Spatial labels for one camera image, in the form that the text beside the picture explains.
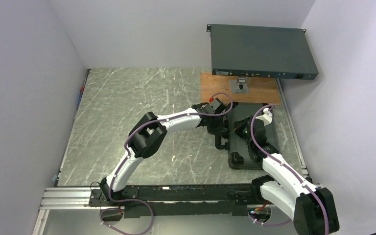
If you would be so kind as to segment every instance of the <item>white wall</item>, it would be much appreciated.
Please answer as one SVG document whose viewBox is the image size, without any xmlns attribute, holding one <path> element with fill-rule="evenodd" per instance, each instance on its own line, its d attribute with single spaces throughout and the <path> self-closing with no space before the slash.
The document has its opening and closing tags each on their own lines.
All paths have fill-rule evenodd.
<svg viewBox="0 0 376 235">
<path fill-rule="evenodd" d="M 32 233 L 85 75 L 47 0 L 0 0 L 0 235 Z"/>
<path fill-rule="evenodd" d="M 207 24 L 300 27 L 314 0 L 50 0 L 84 64 L 211 67 Z"/>
<path fill-rule="evenodd" d="M 320 75 L 282 86 L 305 162 L 339 235 L 376 232 L 376 1 L 317 0 L 302 28 Z"/>
</svg>

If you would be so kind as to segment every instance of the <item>purple cable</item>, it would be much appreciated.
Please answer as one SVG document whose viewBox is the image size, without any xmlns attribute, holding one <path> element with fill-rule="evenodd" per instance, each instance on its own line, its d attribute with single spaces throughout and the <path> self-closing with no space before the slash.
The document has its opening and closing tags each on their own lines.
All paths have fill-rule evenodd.
<svg viewBox="0 0 376 235">
<path fill-rule="evenodd" d="M 257 112 L 256 114 L 254 114 L 253 118 L 252 118 L 252 122 L 250 124 L 250 134 L 252 136 L 252 139 L 253 139 L 253 142 L 254 144 L 257 146 L 257 148 L 260 149 L 261 152 L 263 152 L 264 154 L 266 154 L 268 157 L 270 157 L 271 159 L 273 159 L 274 161 L 276 161 L 277 163 L 281 164 L 282 162 L 273 157 L 270 153 L 268 153 L 267 151 L 265 151 L 256 141 L 256 138 L 254 137 L 254 131 L 253 131 L 253 126 L 254 126 L 254 121 L 256 120 L 256 117 L 257 115 L 259 115 L 265 108 L 274 108 L 275 105 L 273 104 L 268 104 L 268 105 L 265 105 L 263 107 L 261 107 Z M 300 176 L 298 175 L 298 173 L 296 173 L 291 167 L 289 167 L 288 165 L 286 164 L 283 164 L 284 167 L 286 167 L 286 169 L 288 169 L 290 172 L 292 172 L 292 174 L 299 180 L 300 183 L 303 183 L 303 180 L 300 178 Z M 322 210 L 322 214 L 324 216 L 324 222 L 325 222 L 325 235 L 328 235 L 329 234 L 329 225 L 328 225 L 328 215 L 327 215 L 327 210 L 325 209 L 324 207 L 324 204 L 322 204 L 321 202 L 321 199 L 319 199 L 319 197 L 306 185 L 305 188 L 310 192 L 310 194 L 312 194 L 312 196 L 315 198 L 315 200 L 318 202 L 319 206 L 321 207 L 321 210 Z M 281 223 L 281 224 L 271 224 L 270 226 L 281 226 L 281 225 L 284 225 L 284 223 Z"/>
<path fill-rule="evenodd" d="M 253 223 L 258 223 L 258 224 L 260 224 L 260 225 L 262 225 L 262 226 L 267 226 L 267 227 L 283 226 L 283 225 L 285 225 L 285 224 L 288 224 L 288 223 L 292 222 L 292 220 L 289 219 L 289 220 L 287 220 L 287 221 L 285 221 L 285 222 L 283 222 L 283 223 L 280 223 L 280 224 L 265 224 L 265 223 L 261 223 L 261 222 L 259 222 L 259 221 L 257 221 L 257 220 L 254 221 L 254 218 L 251 217 L 250 215 L 249 215 L 249 218 L 253 221 Z"/>
<path fill-rule="evenodd" d="M 223 94 L 225 96 L 227 96 L 229 99 L 230 99 L 230 108 L 223 112 L 223 113 L 220 113 L 220 114 L 203 114 L 203 113 L 190 113 L 190 114 L 180 114 L 180 115 L 176 115 L 176 116 L 173 116 L 173 117 L 170 117 L 169 120 L 173 120 L 173 119 L 176 119 L 176 118 L 180 118 L 180 117 L 186 117 L 186 116 L 189 116 L 189 115 L 197 115 L 197 116 L 209 116 L 209 117 L 218 117 L 218 116 L 223 116 L 223 115 L 226 115 L 229 111 L 231 111 L 231 109 L 233 109 L 233 99 L 231 98 L 231 96 L 229 96 L 227 93 L 224 93 L 224 92 L 218 92 L 218 93 L 215 93 L 211 96 L 211 98 L 214 98 L 216 95 L 218 94 Z M 161 122 L 161 121 L 166 121 L 166 119 L 160 119 L 160 120 L 152 120 L 152 121 L 148 121 L 146 123 L 144 123 L 143 125 L 141 125 L 140 127 L 136 128 L 136 130 L 134 130 L 130 135 L 129 137 L 127 138 L 127 140 L 125 141 L 124 143 L 124 148 L 126 149 L 127 151 L 127 154 L 128 156 L 130 156 L 130 150 L 128 148 L 128 143 L 129 141 L 131 140 L 131 138 L 138 132 L 140 131 L 141 129 L 143 129 L 144 127 L 150 125 L 150 124 L 153 124 L 153 123 L 156 123 L 156 122 Z M 124 161 L 122 161 L 119 165 L 119 167 L 117 168 L 117 170 L 115 171 L 115 175 L 118 175 L 120 169 L 123 167 L 123 165 L 125 164 L 125 162 L 127 161 L 127 159 L 125 159 Z M 115 177 L 113 177 L 109 187 L 110 189 L 113 187 L 113 183 L 115 181 Z M 115 230 L 116 232 L 119 232 L 121 234 L 124 234 L 124 235 L 142 235 L 142 234 L 145 234 L 151 227 L 152 227 L 152 224 L 153 224 L 153 211 L 152 211 L 152 208 L 149 206 L 149 204 L 147 204 L 146 202 L 142 201 L 142 200 L 139 200 L 139 199 L 124 199 L 124 200 L 115 200 L 112 198 L 112 190 L 109 190 L 109 199 L 110 201 L 112 202 L 116 202 L 116 203 L 121 203 L 121 202 L 140 202 L 144 205 L 146 205 L 149 209 L 149 212 L 150 212 L 150 215 L 151 215 L 151 220 L 150 220 L 150 223 L 149 223 L 149 226 L 141 233 L 138 233 L 138 234 L 128 234 L 122 230 L 119 230 L 118 228 L 114 227 L 114 226 L 111 226 L 109 224 L 107 224 L 106 222 L 103 221 L 102 219 L 102 215 L 104 212 L 106 211 L 113 211 L 113 210 L 120 210 L 120 209 L 117 209 L 117 208 L 107 208 L 105 210 L 103 210 L 101 213 L 100 213 L 100 221 L 101 221 L 101 224 L 103 225 L 106 225 L 107 227 Z"/>
</svg>

